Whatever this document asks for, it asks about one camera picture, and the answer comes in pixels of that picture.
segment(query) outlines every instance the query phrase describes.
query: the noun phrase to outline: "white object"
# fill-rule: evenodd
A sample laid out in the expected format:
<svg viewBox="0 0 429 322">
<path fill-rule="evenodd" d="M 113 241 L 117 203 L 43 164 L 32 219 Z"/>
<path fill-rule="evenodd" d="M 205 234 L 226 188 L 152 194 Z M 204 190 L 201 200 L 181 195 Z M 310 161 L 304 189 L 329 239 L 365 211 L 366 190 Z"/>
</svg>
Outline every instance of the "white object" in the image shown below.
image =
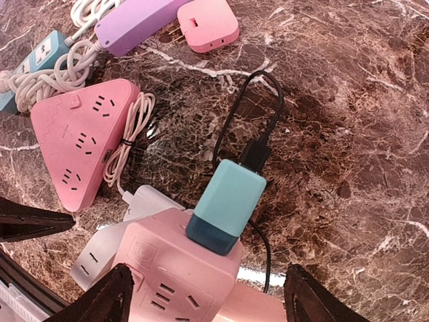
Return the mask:
<svg viewBox="0 0 429 322">
<path fill-rule="evenodd" d="M 33 304 L 13 285 L 9 287 L 0 281 L 0 321 L 2 322 L 41 322 L 49 315 Z"/>
<path fill-rule="evenodd" d="M 70 275 L 83 290 L 88 290 L 111 269 L 128 225 L 170 208 L 184 210 L 151 186 L 139 187 L 125 213 L 124 222 L 97 231 L 73 264 Z"/>
</svg>

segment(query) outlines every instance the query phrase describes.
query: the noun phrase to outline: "tangled cord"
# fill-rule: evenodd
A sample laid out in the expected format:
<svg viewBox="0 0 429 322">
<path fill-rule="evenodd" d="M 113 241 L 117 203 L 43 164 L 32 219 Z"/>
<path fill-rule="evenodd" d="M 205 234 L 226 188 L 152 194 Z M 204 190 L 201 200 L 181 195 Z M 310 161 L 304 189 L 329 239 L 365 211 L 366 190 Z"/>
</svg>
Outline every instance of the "tangled cord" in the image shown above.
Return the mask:
<svg viewBox="0 0 429 322">
<path fill-rule="evenodd" d="M 115 182 L 121 195 L 125 191 L 121 188 L 121 174 L 127 163 L 129 151 L 141 131 L 149 123 L 155 107 L 155 95 L 140 93 L 137 101 L 131 104 L 128 110 L 127 123 L 121 145 L 111 155 L 105 166 L 104 179 L 112 187 Z"/>
<path fill-rule="evenodd" d="M 73 24 L 81 28 L 91 21 L 93 25 L 108 14 L 113 7 L 117 8 L 124 0 L 78 0 L 72 7 L 70 16 Z"/>
<path fill-rule="evenodd" d="M 80 48 L 88 50 L 81 55 L 77 53 Z M 57 60 L 54 69 L 0 78 L 0 93 L 15 92 L 18 111 L 21 113 L 31 111 L 37 102 L 83 88 L 90 66 L 101 50 L 99 42 L 92 43 L 89 40 L 77 42 L 69 53 Z M 67 69 L 61 69 L 64 62 Z"/>
</svg>

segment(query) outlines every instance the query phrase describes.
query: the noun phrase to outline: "marble table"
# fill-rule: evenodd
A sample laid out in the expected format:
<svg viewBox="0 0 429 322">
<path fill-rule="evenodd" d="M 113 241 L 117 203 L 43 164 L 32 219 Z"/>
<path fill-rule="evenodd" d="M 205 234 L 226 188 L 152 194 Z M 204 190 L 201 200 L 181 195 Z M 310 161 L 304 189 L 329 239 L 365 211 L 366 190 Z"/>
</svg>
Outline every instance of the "marble table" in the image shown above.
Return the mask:
<svg viewBox="0 0 429 322">
<path fill-rule="evenodd" d="M 289 263 L 371 321 L 429 315 L 429 5 L 425 0 L 229 0 L 239 41 L 209 54 L 175 44 L 167 26 L 127 57 L 97 58 L 88 84 L 123 77 L 158 98 L 158 135 L 138 139 L 123 186 L 150 184 L 193 207 L 210 174 L 217 134 L 246 75 L 265 68 L 285 91 L 254 214 L 273 248 L 271 293 Z M 6 0 L 0 69 L 13 69 L 52 30 L 76 30 L 68 0 Z M 236 160 L 273 113 L 264 82 L 252 85 L 221 148 Z M 63 211 L 28 115 L 0 114 L 0 195 Z M 68 271 L 99 225 L 125 203 L 102 185 L 71 231 L 7 244 L 25 269 L 72 301 Z M 265 250 L 243 236 L 241 277 L 261 287 Z"/>
</svg>

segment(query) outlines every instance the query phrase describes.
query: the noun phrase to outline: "pink power strip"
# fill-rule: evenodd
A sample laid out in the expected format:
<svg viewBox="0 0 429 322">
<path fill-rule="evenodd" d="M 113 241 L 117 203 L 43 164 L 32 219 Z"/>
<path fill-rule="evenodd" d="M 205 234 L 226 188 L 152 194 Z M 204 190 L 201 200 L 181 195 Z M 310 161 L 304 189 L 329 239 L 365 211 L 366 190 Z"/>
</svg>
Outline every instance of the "pink power strip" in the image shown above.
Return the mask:
<svg viewBox="0 0 429 322">
<path fill-rule="evenodd" d="M 129 322 L 212 321 L 235 287 L 243 246 L 217 255 L 185 234 L 175 208 L 129 224 L 115 259 L 133 273 Z"/>
<path fill-rule="evenodd" d="M 69 211 L 90 207 L 105 163 L 117 148 L 139 89 L 112 80 L 34 105 L 31 119 L 60 200 Z"/>
</svg>

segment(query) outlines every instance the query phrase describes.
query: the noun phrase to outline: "power strip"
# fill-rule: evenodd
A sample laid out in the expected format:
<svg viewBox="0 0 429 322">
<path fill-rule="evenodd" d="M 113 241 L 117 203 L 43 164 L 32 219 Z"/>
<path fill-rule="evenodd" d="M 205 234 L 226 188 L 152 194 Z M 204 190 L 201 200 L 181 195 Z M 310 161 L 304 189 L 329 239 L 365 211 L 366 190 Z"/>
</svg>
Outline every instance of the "power strip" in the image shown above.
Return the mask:
<svg viewBox="0 0 429 322">
<path fill-rule="evenodd" d="M 191 0 L 126 0 L 95 27 L 101 46 L 122 57 L 177 18 Z"/>
<path fill-rule="evenodd" d="M 80 253 L 70 271 L 76 283 L 86 291 L 111 269 L 113 258 L 130 223 L 170 208 L 184 210 L 151 186 L 139 187 L 130 200 L 124 222 L 98 230 Z"/>
<path fill-rule="evenodd" d="M 105 164 L 123 137 L 139 89 L 125 79 L 51 97 L 31 119 L 60 200 L 69 211 L 90 207 Z"/>
<path fill-rule="evenodd" d="M 186 236 L 189 220 L 170 208 L 127 227 L 112 266 L 133 274 L 129 322 L 212 321 L 234 289 L 243 245 L 220 256 Z"/>
<path fill-rule="evenodd" d="M 56 61 L 70 48 L 64 43 L 66 36 L 54 30 L 28 55 L 24 61 L 14 70 L 14 74 L 28 74 L 44 69 L 52 69 Z M 18 113 L 15 103 L 15 93 L 9 91 L 0 94 L 0 111 L 12 114 Z"/>
</svg>

